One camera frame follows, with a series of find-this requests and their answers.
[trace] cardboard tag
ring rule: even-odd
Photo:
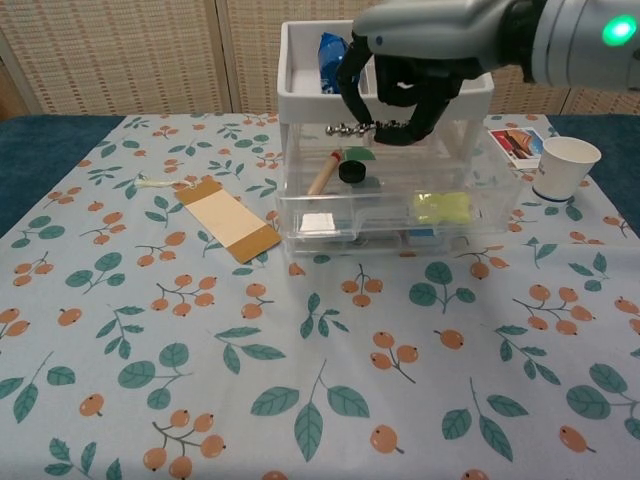
[[[240,263],[280,243],[278,232],[210,177],[196,188],[176,192],[176,197]]]

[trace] green light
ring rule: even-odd
[[[621,47],[636,34],[638,22],[631,15],[612,19],[602,31],[602,40],[610,47]]]

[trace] plastic storage container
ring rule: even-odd
[[[278,101],[285,152],[277,192],[280,233],[291,255],[437,253],[448,239],[506,228],[521,183],[482,122],[493,92],[490,75],[465,82],[435,131],[409,147],[364,137],[327,136],[327,125],[354,124],[340,95],[321,93],[317,49],[323,32],[350,38],[351,22],[288,22],[282,27]],[[403,121],[412,109],[377,100],[375,67],[360,90],[373,118]],[[322,195],[307,189],[332,151],[361,160],[360,184],[332,176]]]

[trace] wicker wall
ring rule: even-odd
[[[230,107],[210,1],[0,0],[0,29],[45,113]]]

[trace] green leaf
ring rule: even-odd
[[[261,330],[255,327],[236,327],[225,330],[224,332],[216,333],[216,338],[242,338],[249,335],[255,335],[260,333]]]
[[[231,273],[232,273],[232,275],[249,275],[249,274],[253,273],[253,268],[236,268]]]
[[[531,380],[536,378],[536,366],[533,363],[533,360],[529,359],[524,362],[524,373],[526,373],[527,377],[529,377]]]
[[[300,336],[307,338],[313,331],[313,317],[309,315],[307,319],[300,325]]]
[[[589,375],[601,389],[609,393],[623,393],[627,391],[627,382],[609,365],[595,363],[589,369]]]
[[[104,354],[105,355],[109,355],[111,352],[113,352],[116,347],[120,344],[120,342],[122,341],[122,337],[116,337],[113,340],[111,340],[109,343],[107,343],[107,346],[104,347]]]
[[[42,228],[45,225],[49,225],[49,223],[51,223],[51,217],[42,215],[31,220],[29,222],[29,228]]]
[[[607,399],[589,385],[579,385],[569,390],[567,403],[578,415],[592,420],[605,419],[611,413],[611,406]]]
[[[629,435],[631,435],[636,440],[640,440],[640,420],[637,418],[627,418],[624,421],[624,428],[627,429]]]
[[[318,305],[320,305],[320,295],[314,292],[309,295],[309,299],[307,300],[307,308],[309,310],[309,313],[315,312],[316,308],[318,308]]]
[[[261,417],[278,415],[298,403],[299,398],[300,392],[298,390],[287,387],[272,387],[262,392],[253,402],[251,414]]]
[[[108,272],[109,270],[113,270],[118,265],[120,265],[121,261],[122,255],[120,255],[118,252],[111,252],[100,257],[96,261],[94,267],[100,272]]]
[[[240,373],[240,358],[238,358],[238,354],[231,345],[227,344],[227,346],[224,347],[224,352],[222,352],[222,359],[224,360],[224,364],[229,370],[231,370],[236,375]]]
[[[167,202],[167,199],[164,197],[161,197],[160,195],[156,195],[153,198],[153,203],[155,204],[156,207],[161,208],[162,210],[169,207],[169,202]]]
[[[234,146],[238,147],[238,148],[248,148],[251,145],[253,145],[253,142],[251,140],[245,139],[245,140],[238,140]]]
[[[320,320],[318,320],[318,332],[323,337],[329,336],[329,324],[324,318],[320,318]]]
[[[124,337],[122,337],[120,347],[118,347],[118,355],[120,355],[120,358],[123,360],[127,360],[129,355],[131,355],[131,344]]]
[[[100,157],[105,158],[108,157],[109,155],[111,155],[113,152],[116,151],[116,145],[115,144],[111,144],[107,147],[104,147],[102,149],[102,151],[100,152]]]
[[[416,283],[409,291],[409,300],[421,307],[430,307],[437,299],[436,289],[430,283]]]
[[[487,397],[487,402],[489,402],[489,405],[491,405],[491,408],[493,408],[496,413],[499,413],[503,417],[529,415],[529,412],[527,412],[522,405],[503,395],[490,395]]]
[[[116,312],[121,313],[123,315],[137,315],[139,313],[144,312],[144,308],[140,307],[121,307],[116,310]]]
[[[471,414],[464,410],[451,410],[442,419],[442,436],[446,440],[462,437],[471,427]]]
[[[64,283],[74,288],[82,287],[91,281],[91,277],[93,277],[91,270],[78,270],[69,275]]]
[[[369,418],[369,406],[354,389],[338,385],[327,390],[329,405],[338,415]]]
[[[184,343],[172,343],[162,349],[159,360],[164,367],[179,367],[189,360],[189,349]]]
[[[342,323],[340,323],[337,320],[331,320],[331,323],[333,323],[336,326],[336,328],[339,328],[343,332],[348,332],[349,331],[349,329],[345,325],[343,325]]]
[[[521,350],[523,353],[528,353],[534,357],[544,357],[547,354],[547,352],[538,347],[522,347]]]
[[[68,462],[71,460],[69,457],[69,447],[59,438],[52,438],[49,442],[49,452],[53,455],[54,458],[58,460],[62,460],[63,462]]]
[[[143,360],[133,362],[122,369],[118,375],[118,383],[124,388],[141,388],[148,384],[156,375],[153,363]]]
[[[24,248],[31,243],[28,238],[21,238],[11,244],[11,248]]]
[[[593,277],[593,272],[587,267],[580,265],[579,263],[570,263],[569,266],[574,272],[584,275],[585,277]]]
[[[511,444],[496,422],[484,415],[480,415],[480,432],[482,432],[482,438],[491,448],[510,462],[513,462]]]
[[[0,382],[0,399],[3,399],[4,397],[8,397],[13,392],[15,392],[20,387],[20,385],[22,385],[23,380],[24,380],[24,377],[14,377],[14,378],[7,378],[6,380],[1,381]]]
[[[40,230],[38,237],[41,240],[51,240],[62,236],[62,234],[64,234],[64,227],[61,227],[60,225],[49,225],[48,227]]]
[[[84,473],[89,473],[91,470],[91,464],[93,463],[93,457],[96,456],[96,442],[91,442],[82,450],[82,456],[80,457],[80,465]]]
[[[503,362],[508,362],[513,357],[513,350],[511,349],[511,345],[509,345],[508,340],[504,340],[500,344],[500,358]]]
[[[293,432],[300,452],[308,462],[318,450],[322,438],[322,415],[313,402],[310,401],[302,407],[296,417]]]
[[[125,325],[124,327],[122,327],[122,329],[125,332],[129,332],[129,333],[140,333],[140,332],[144,332],[144,328],[141,327],[140,325]]]
[[[156,212],[145,211],[144,214],[147,216],[149,220],[153,220],[154,222],[164,223],[167,221],[167,217],[165,217],[164,215],[160,215],[159,213],[156,213]]]
[[[536,255],[536,260],[540,260],[541,258],[548,257],[554,252],[554,250],[557,247],[558,245],[556,245],[555,243],[544,244],[542,247],[540,247],[540,250],[538,250],[538,254]]]
[[[38,399],[38,387],[30,383],[20,392],[20,395],[13,403],[13,416],[16,417],[18,423],[22,422],[29,415],[29,412],[36,404]]]
[[[448,285],[453,281],[451,270],[444,262],[433,262],[429,264],[424,274],[427,280],[438,285]]]
[[[473,303],[476,301],[475,294],[468,288],[456,289],[456,297],[458,297],[458,300],[464,303]]]
[[[167,408],[171,403],[171,392],[168,388],[157,388],[147,397],[147,406],[154,410]]]
[[[73,467],[68,463],[50,463],[44,467],[44,471],[54,477],[60,477],[69,473],[72,468]]]
[[[176,203],[173,207],[169,209],[168,213],[178,213],[180,210],[182,210],[183,206],[184,205],[182,205],[181,203]]]
[[[109,278],[107,278],[107,285],[111,287],[117,287],[118,285],[122,285],[124,280],[124,273],[114,273]]]
[[[567,217],[569,217],[574,222],[579,222],[580,220],[582,220],[582,212],[573,205],[568,205],[565,209],[565,212],[567,213]]]
[[[115,459],[107,469],[107,480],[122,480],[122,470],[120,469],[120,460]]]
[[[70,385],[76,383],[76,374],[68,367],[53,367],[47,372],[49,385]]]
[[[315,263],[316,265],[322,265],[323,263],[327,263],[330,260],[331,257],[329,255],[316,255],[315,257],[313,257],[313,263]]]
[[[584,282],[584,289],[588,292],[599,292],[602,290],[602,283],[600,280],[587,280]]]
[[[503,325],[498,328],[496,332],[504,333],[505,335],[523,335],[528,332],[524,327],[518,327],[516,325]]]
[[[127,187],[124,191],[124,196],[127,197],[127,200],[131,200],[135,197],[136,193],[138,193],[138,187],[136,187],[133,183]]]
[[[596,258],[593,261],[593,268],[595,268],[600,273],[604,273],[607,271],[607,259],[600,252],[596,254]]]
[[[536,363],[536,368],[538,369],[538,372],[540,372],[540,376],[547,382],[552,383],[553,385],[560,385],[560,379],[547,367]]]

